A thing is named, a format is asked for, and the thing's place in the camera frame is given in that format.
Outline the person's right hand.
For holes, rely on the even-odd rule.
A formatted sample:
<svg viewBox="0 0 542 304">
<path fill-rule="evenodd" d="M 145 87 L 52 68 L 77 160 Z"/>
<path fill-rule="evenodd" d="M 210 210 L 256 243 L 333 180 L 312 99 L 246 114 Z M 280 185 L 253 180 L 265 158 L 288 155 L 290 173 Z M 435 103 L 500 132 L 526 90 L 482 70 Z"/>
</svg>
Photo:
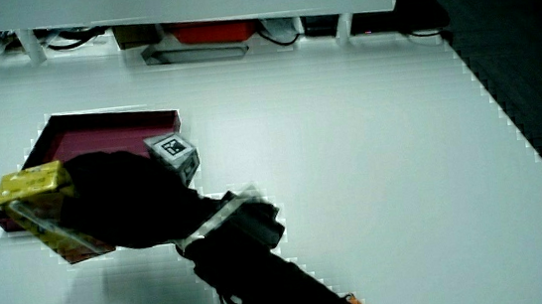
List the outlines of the person's right hand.
<svg viewBox="0 0 542 304">
<path fill-rule="evenodd" d="M 64 199 L 61 223 L 114 246 L 187 238 L 223 205 L 160 163 L 125 151 L 82 154 L 64 167 L 75 195 Z"/>
</svg>

